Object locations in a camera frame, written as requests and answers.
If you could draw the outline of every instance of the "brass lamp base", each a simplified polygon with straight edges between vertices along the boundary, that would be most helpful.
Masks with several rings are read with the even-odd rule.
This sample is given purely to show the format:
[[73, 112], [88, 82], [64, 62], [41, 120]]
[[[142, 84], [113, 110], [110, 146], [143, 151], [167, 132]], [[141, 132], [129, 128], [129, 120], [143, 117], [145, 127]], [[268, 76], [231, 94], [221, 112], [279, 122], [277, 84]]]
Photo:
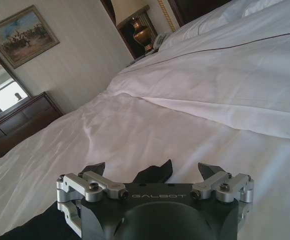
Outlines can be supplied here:
[[145, 52], [151, 51], [153, 49], [153, 45], [151, 41], [150, 28], [147, 26], [142, 26], [140, 19], [137, 17], [133, 17], [131, 19], [131, 24], [135, 29], [133, 35], [135, 41], [145, 48]]

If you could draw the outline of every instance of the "pillow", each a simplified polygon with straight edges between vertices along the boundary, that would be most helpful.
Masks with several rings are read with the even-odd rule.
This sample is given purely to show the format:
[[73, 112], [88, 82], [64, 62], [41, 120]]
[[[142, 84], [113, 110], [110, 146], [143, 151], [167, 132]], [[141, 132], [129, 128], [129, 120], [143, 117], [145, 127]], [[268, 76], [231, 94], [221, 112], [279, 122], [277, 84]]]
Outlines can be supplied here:
[[232, 0], [225, 5], [187, 23], [172, 33], [160, 46], [165, 50], [184, 40], [196, 37], [213, 29], [242, 18], [243, 12], [252, 0]]
[[251, 15], [253, 13], [256, 13], [260, 10], [268, 8], [274, 4], [278, 4], [281, 1], [283, 1], [283, 0], [255, 0], [254, 2], [251, 2], [247, 6], [247, 8], [243, 14], [243, 17], [246, 17], [246, 16]]

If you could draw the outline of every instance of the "wall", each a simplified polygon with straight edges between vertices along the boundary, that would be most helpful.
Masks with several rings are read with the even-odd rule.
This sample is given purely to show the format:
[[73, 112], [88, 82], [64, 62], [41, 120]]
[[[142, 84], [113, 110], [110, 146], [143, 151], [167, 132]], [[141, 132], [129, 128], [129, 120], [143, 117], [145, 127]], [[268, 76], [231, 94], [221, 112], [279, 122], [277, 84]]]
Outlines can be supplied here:
[[[165, 16], [162, 12], [162, 9], [161, 9], [158, 1], [157, 0], [146, 0], [146, 1], [149, 5], [149, 10], [147, 11], [147, 14], [148, 14], [151, 22], [153, 23], [157, 33], [162, 34], [162, 33], [171, 32], [170, 26], [165, 19]], [[164, 6], [168, 12], [168, 15], [169, 15], [175, 29], [178, 29], [180, 26], [175, 18], [173, 10], [171, 9], [169, 1], [162, 0], [162, 2], [164, 3]]]
[[35, 5], [60, 44], [14, 73], [29, 92], [48, 91], [68, 113], [108, 86], [132, 56], [99, 0], [0, 0], [0, 20]]

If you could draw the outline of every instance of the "picture frame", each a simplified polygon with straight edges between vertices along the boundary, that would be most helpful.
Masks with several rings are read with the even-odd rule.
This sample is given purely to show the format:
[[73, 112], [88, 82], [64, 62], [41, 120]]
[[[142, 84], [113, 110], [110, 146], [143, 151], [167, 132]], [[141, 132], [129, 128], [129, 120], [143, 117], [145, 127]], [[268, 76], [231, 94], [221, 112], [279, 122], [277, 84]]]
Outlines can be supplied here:
[[0, 52], [14, 69], [59, 43], [34, 5], [0, 21]]

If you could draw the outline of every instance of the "logo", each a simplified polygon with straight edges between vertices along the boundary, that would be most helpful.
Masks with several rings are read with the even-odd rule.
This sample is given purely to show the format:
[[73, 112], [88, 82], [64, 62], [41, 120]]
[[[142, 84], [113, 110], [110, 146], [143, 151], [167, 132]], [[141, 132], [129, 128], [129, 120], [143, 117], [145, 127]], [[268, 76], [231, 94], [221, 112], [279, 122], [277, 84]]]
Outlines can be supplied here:
[[159, 194], [159, 195], [152, 195], [152, 194], [133, 194], [131, 197], [135, 199], [176, 199], [176, 198], [184, 198], [186, 194]]

